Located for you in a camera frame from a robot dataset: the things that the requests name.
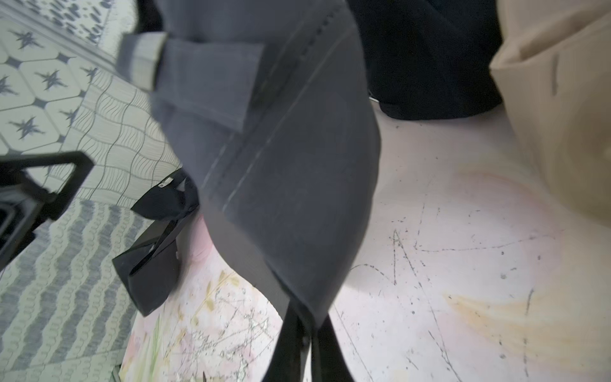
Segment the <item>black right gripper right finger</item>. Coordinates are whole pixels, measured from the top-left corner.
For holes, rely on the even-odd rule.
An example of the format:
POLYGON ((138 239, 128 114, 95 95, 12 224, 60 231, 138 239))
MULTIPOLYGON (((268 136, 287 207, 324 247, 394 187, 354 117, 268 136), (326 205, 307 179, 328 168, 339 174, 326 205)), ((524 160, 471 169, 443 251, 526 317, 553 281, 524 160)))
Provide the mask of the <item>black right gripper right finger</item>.
POLYGON ((311 354, 313 382, 354 382, 329 316, 312 337, 311 354))

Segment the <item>navy baseball cap metal buckle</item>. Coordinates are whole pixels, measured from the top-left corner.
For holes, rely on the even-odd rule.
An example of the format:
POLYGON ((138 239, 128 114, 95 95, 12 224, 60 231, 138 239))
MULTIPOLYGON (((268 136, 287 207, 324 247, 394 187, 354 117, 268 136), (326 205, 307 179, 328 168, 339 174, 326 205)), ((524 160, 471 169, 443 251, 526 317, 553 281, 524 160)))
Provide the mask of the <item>navy baseball cap metal buckle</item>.
POLYGON ((142 316, 157 310, 178 285, 177 238, 198 207, 197 187, 182 169, 167 175, 132 206, 132 212, 152 224, 112 263, 142 316))

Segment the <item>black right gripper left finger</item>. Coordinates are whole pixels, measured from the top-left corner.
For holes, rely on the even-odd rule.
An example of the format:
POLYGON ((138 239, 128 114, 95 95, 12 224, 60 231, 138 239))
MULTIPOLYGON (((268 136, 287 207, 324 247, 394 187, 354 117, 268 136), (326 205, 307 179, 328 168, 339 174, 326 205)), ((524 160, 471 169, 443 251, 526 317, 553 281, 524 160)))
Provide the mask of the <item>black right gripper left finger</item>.
POLYGON ((292 305, 283 319, 270 364, 262 382, 302 382, 310 350, 310 335, 292 305))

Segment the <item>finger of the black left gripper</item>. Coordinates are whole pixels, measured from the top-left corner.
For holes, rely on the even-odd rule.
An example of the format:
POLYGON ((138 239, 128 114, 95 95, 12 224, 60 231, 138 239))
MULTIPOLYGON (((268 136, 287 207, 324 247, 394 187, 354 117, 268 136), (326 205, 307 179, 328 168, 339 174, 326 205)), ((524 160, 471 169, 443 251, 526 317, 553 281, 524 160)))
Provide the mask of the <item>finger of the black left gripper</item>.
POLYGON ((5 269, 46 221, 58 220, 94 167, 84 152, 10 155, 1 157, 1 269, 5 269), (64 186, 51 192, 28 175, 29 168, 71 165, 64 186))

